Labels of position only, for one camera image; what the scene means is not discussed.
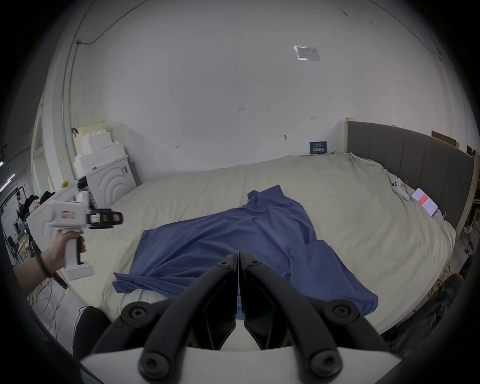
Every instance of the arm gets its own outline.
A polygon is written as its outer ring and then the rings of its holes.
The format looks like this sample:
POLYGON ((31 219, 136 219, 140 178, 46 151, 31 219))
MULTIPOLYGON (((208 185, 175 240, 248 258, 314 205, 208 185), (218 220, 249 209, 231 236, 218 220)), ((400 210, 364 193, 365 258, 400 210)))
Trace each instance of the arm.
MULTIPOLYGON (((65 247, 68 240, 76 239, 78 237, 80 237, 82 240, 80 252, 85 252, 83 237, 81 237, 79 232, 71 231, 58 234, 52 246, 41 255, 37 255, 36 257, 41 257, 43 264, 50 274, 52 274, 65 265, 65 247)), ((37 287, 48 277, 40 267, 38 260, 35 258, 32 258, 26 263, 15 267, 13 270, 17 277, 18 284, 20 285, 20 289, 25 296, 28 296, 28 294, 32 292, 35 287, 37 287)))

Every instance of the bed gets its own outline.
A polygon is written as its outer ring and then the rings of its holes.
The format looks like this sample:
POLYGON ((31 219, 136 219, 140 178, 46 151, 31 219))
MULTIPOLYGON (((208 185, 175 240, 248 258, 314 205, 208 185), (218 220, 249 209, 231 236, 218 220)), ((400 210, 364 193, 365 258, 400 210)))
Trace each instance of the bed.
POLYGON ((418 305, 443 270, 468 215, 479 162, 438 139, 378 124, 348 121, 345 143, 345 153, 286 156, 142 184, 112 207, 123 212, 124 224, 85 232, 84 259, 96 274, 69 284, 111 320, 130 302, 162 300, 140 289, 120 294, 112 285, 113 272, 128 273, 145 229, 241 206, 250 191, 279 184, 303 205, 317 238, 378 296, 367 319, 386 331, 418 305), (410 193, 422 188, 439 211, 430 217, 415 200, 397 196, 388 172, 410 193))

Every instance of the blue shirt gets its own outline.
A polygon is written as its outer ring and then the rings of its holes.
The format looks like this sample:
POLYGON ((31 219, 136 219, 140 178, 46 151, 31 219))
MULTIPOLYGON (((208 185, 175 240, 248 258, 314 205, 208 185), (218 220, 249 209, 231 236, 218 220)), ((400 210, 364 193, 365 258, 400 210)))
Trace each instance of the blue shirt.
POLYGON ((377 296, 328 244, 317 241, 301 204, 286 197, 279 185, 250 192, 240 208, 144 231, 130 272, 115 273, 113 285, 120 293, 140 288, 176 297, 225 256, 239 252, 272 268, 302 295, 347 299, 363 315, 377 307, 377 296))

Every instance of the wrist bracelet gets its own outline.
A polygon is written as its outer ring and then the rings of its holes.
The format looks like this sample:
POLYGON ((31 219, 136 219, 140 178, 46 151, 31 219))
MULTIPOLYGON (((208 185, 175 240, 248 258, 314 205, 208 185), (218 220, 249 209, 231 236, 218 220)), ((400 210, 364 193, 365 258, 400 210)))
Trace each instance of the wrist bracelet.
POLYGON ((40 269, 43 271, 47 277, 52 277, 52 274, 48 271, 47 267, 45 266, 43 260, 42 260, 42 254, 39 252, 35 256, 36 260, 38 261, 38 265, 40 266, 40 269))

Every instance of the beige bedsheet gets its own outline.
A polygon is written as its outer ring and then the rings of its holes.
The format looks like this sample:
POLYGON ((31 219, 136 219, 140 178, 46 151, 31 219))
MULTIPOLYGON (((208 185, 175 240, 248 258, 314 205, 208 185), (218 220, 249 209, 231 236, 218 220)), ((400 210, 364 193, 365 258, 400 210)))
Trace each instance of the beige bedsheet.
POLYGON ((129 302, 158 301, 163 297, 155 292, 120 294, 111 284, 113 272, 129 271, 143 230, 241 206, 248 192, 276 184, 303 205, 317 238, 378 295, 378 308, 367 319, 379 333, 412 311, 452 253, 453 227, 417 201, 398 197, 379 164, 352 154, 287 156, 141 185, 113 206, 123 212, 124 224, 85 233, 84 259, 96 274, 70 285, 110 319, 129 302))

